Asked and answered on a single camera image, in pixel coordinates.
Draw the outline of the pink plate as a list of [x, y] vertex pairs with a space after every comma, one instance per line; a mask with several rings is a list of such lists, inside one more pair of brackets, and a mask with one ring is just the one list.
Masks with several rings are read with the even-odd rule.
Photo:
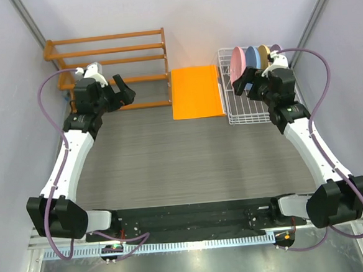
[[236, 82], [244, 73], [246, 68], [246, 58], [243, 49], [239, 46], [235, 47], [231, 54], [230, 62], [231, 85]]

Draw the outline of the right controller board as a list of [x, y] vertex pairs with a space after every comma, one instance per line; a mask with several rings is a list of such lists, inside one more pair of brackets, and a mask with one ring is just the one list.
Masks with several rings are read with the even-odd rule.
[[288, 251], [288, 249], [295, 242], [295, 232], [293, 230], [281, 231], [274, 233], [275, 235], [275, 248], [277, 250], [282, 249]]

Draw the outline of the blue plate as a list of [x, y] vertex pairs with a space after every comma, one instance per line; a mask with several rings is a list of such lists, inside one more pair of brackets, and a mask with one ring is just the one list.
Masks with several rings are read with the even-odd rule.
[[246, 66], [261, 69], [261, 59], [256, 47], [249, 46], [245, 51]]

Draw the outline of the aluminium frame rail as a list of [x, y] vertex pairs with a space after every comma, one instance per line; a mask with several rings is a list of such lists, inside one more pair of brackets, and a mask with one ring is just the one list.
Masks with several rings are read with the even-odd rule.
[[[85, 236], [82, 239], [75, 239], [74, 246], [76, 245], [84, 245], [86, 242]], [[57, 248], [65, 248], [69, 247], [71, 244], [71, 240], [69, 238], [53, 238], [53, 242], [55, 243]], [[48, 242], [46, 237], [41, 237], [35, 228], [32, 229], [30, 233], [30, 239], [28, 242], [28, 250], [38, 250], [38, 249], [48, 249], [51, 248], [50, 243]]]

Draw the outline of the orange folder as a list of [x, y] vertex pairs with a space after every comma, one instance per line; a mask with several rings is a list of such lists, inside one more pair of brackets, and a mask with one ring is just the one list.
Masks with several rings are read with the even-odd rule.
[[171, 79], [174, 120], [225, 115], [217, 66], [174, 69]]

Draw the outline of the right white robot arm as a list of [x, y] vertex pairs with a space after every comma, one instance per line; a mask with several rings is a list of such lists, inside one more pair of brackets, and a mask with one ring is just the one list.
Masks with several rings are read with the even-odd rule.
[[308, 219], [319, 229], [362, 217], [363, 176], [346, 174], [346, 168], [331, 153], [310, 123], [310, 113], [295, 100], [295, 75], [287, 68], [264, 72], [253, 67], [231, 74], [231, 85], [241, 95], [251, 85], [248, 98], [264, 102], [273, 125], [293, 144], [316, 184], [308, 196], [278, 196], [269, 210], [273, 224], [284, 225], [291, 217]]

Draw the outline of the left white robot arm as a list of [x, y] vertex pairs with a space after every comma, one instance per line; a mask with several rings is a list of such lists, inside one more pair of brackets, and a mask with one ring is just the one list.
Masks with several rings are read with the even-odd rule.
[[118, 91], [100, 72], [85, 74], [73, 89], [76, 113], [71, 113], [62, 127], [54, 125], [62, 147], [39, 196], [30, 197], [26, 204], [37, 233], [49, 242], [56, 238], [81, 239], [94, 231], [108, 240], [121, 234], [121, 224], [113, 220], [112, 211], [86, 211], [76, 203], [80, 174], [103, 123], [102, 116], [134, 102], [135, 91], [119, 75], [113, 80]]

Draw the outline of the left controller board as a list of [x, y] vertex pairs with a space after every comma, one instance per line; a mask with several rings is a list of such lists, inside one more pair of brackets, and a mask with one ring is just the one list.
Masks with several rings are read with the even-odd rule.
[[122, 244], [109, 244], [101, 249], [100, 257], [106, 264], [116, 263], [117, 259], [123, 256], [124, 247]]

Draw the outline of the purple plate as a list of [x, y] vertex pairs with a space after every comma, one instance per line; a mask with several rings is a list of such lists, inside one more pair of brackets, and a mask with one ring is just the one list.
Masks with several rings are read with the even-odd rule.
[[281, 53], [282, 50], [283, 48], [281, 47], [281, 45], [275, 43], [270, 47], [270, 54]]

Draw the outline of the controller board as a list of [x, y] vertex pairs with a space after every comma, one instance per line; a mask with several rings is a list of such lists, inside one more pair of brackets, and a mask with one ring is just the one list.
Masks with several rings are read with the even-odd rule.
[[117, 259], [123, 256], [124, 247], [122, 244], [109, 244], [101, 249], [100, 257], [106, 264], [116, 263]]
[[274, 233], [275, 235], [275, 248], [277, 250], [282, 249], [288, 251], [288, 249], [295, 242], [295, 232], [293, 230], [281, 231]]

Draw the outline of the yellow plate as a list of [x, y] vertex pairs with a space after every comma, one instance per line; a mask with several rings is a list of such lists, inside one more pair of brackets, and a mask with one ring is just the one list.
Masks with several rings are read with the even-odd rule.
[[258, 46], [258, 52], [259, 52], [259, 56], [260, 56], [261, 69], [265, 70], [266, 68], [269, 67], [268, 56], [270, 55], [270, 49], [268, 46], [263, 44], [263, 45]]

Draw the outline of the wooden shelf rack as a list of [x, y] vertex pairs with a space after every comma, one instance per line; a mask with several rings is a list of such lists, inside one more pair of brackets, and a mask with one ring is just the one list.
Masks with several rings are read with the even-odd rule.
[[[130, 46], [122, 46], [122, 47], [111, 47], [111, 48], [103, 48], [103, 49], [94, 49], [94, 50], [85, 50], [85, 51], [75, 51], [75, 52], [67, 52], [60, 53], [57, 50], [57, 46], [59, 45], [76, 45], [81, 43], [94, 43], [94, 42], [102, 42], [102, 41], [110, 41], [110, 40], [120, 40], [120, 39], [130, 39], [130, 38], [138, 38], [138, 37], [146, 37], [146, 36], [156, 36], [160, 37], [160, 41], [156, 43], [147, 43], [147, 44], [138, 44], [138, 45], [130, 45]], [[116, 58], [112, 60], [104, 59], [103, 55], [112, 55], [112, 54], [120, 54], [120, 53], [130, 53], [130, 52], [138, 52], [138, 51], [147, 51], [147, 50], [156, 50], [160, 49], [162, 51], [161, 54], [156, 55], [147, 55], [147, 56], [138, 56], [138, 57], [130, 57], [130, 58]], [[165, 43], [165, 33], [164, 28], [155, 29], [155, 30], [147, 30], [147, 31], [137, 31], [137, 32], [129, 32], [129, 33], [121, 33], [121, 34], [111, 34], [111, 35], [102, 35], [102, 36], [93, 36], [93, 37], [85, 37], [85, 38], [77, 38], [77, 39], [66, 39], [66, 40], [48, 40], [44, 46], [43, 57], [45, 61], [55, 61], [58, 63], [59, 67], [62, 70], [66, 69], [74, 69], [78, 66], [85, 68], [89, 65], [88, 62], [85, 63], [77, 63], [77, 64], [67, 64], [65, 60], [68, 58], [87, 58], [98, 56], [99, 61], [102, 66], [109, 65], [121, 65], [121, 64], [130, 64], [130, 63], [139, 63], [139, 62], [148, 62], [148, 61], [164, 61], [164, 72], [159, 74], [147, 75], [147, 76], [131, 76], [130, 78], [125, 78], [124, 81], [129, 83], [144, 83], [149, 81], [161, 81], [165, 80], [167, 82], [168, 88], [168, 99], [165, 101], [151, 101], [151, 102], [141, 102], [140, 104], [131, 104], [130, 106], [124, 107], [125, 110], [132, 109], [143, 109], [150, 107], [167, 107], [172, 105], [172, 87], [171, 87], [171, 78], [170, 72], [168, 69], [168, 58], [167, 58], [167, 49]]]

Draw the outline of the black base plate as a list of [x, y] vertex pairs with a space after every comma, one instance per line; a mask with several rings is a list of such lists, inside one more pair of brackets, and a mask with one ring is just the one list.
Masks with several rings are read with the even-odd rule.
[[283, 216], [273, 197], [178, 206], [118, 209], [104, 233], [136, 238], [149, 233], [147, 243], [181, 243], [263, 235], [267, 229], [303, 226], [306, 219]]

